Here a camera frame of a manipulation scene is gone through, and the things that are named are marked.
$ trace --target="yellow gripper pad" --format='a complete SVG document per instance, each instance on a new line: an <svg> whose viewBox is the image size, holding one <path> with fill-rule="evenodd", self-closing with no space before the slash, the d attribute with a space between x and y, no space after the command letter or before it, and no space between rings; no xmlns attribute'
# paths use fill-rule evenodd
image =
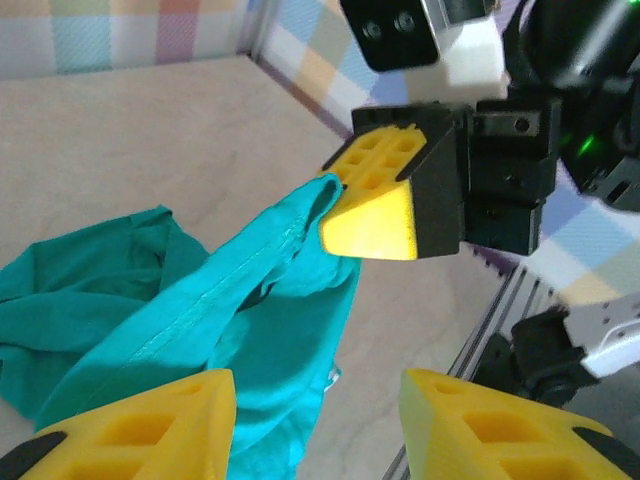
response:
<svg viewBox="0 0 640 480"><path fill-rule="evenodd" d="M23 480L223 480L235 424L230 370L211 370L82 413Z"/></svg>
<svg viewBox="0 0 640 480"><path fill-rule="evenodd" d="M630 478L576 433L611 439L599 423L427 370L404 372L400 419L414 480Z"/></svg>
<svg viewBox="0 0 640 480"><path fill-rule="evenodd" d="M462 196L451 119L370 128L323 166L344 193L320 222L323 247L347 257L415 260L459 251Z"/></svg>

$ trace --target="black camera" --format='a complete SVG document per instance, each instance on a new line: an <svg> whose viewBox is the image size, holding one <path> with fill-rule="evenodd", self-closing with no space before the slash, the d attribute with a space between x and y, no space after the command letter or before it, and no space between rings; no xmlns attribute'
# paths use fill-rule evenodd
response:
<svg viewBox="0 0 640 480"><path fill-rule="evenodd" d="M340 5L369 67L386 72L433 65L455 40L455 27L486 17L496 2L340 0Z"/></svg>

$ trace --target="cloth fold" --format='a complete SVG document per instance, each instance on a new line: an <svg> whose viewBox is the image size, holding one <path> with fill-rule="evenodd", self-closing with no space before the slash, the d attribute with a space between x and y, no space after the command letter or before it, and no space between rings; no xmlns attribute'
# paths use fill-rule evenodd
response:
<svg viewBox="0 0 640 480"><path fill-rule="evenodd" d="M341 189L310 181L210 256L163 207L33 245L0 272L0 393L39 429L230 368L228 478L293 478L360 271L321 247Z"/></svg>

